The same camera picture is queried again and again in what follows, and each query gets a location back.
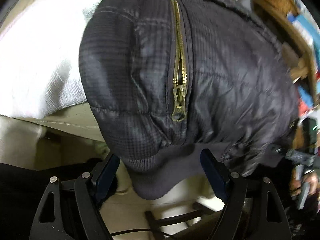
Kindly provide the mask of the wooden shelf unit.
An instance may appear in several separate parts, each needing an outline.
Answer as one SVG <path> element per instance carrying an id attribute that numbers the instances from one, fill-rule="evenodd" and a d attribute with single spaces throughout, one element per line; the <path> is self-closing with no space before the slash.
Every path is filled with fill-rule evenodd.
<path id="1" fill-rule="evenodd" d="M 254 12 L 282 44 L 299 92 L 299 113 L 319 109 L 319 27 L 301 0 L 251 0 Z"/>

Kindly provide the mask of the black plaid puffer jacket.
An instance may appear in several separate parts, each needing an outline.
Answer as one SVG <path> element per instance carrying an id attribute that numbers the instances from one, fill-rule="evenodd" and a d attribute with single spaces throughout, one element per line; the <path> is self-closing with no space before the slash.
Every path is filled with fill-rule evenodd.
<path id="1" fill-rule="evenodd" d="M 154 200 L 202 172 L 207 148 L 246 177 L 281 160 L 298 96 L 275 35 L 235 0 L 102 0 L 79 71 L 101 134 Z"/>

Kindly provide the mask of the white pink fleece blanket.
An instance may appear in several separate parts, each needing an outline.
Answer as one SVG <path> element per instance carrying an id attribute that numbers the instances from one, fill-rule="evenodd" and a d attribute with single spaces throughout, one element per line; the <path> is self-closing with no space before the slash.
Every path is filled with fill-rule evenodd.
<path id="1" fill-rule="evenodd" d="M 1 33 L 1 115 L 41 119 L 86 102 L 84 29 L 101 0 L 36 0 Z"/>

